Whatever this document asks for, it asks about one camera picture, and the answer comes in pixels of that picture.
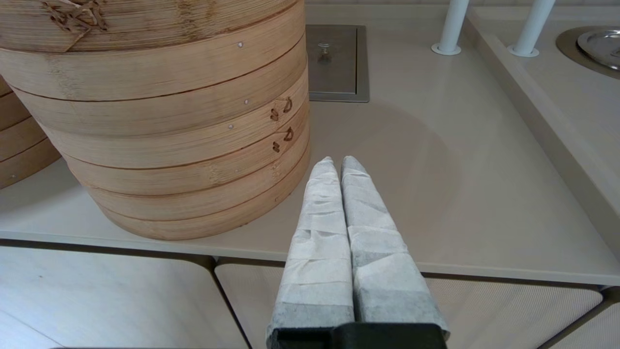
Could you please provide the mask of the grey-wrapped right gripper right finger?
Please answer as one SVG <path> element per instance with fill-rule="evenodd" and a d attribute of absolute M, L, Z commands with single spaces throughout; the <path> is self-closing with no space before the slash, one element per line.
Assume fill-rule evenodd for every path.
<path fill-rule="evenodd" d="M 341 191 L 359 322 L 432 323 L 449 335 L 424 277 L 374 185 L 353 156 L 341 164 Z"/>

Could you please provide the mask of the grey-wrapped right gripper left finger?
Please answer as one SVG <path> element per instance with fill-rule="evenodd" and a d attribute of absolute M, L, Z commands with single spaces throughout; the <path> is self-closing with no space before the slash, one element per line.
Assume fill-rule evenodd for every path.
<path fill-rule="evenodd" d="M 312 168 L 266 334 L 354 322 L 350 242 L 331 157 Z"/>

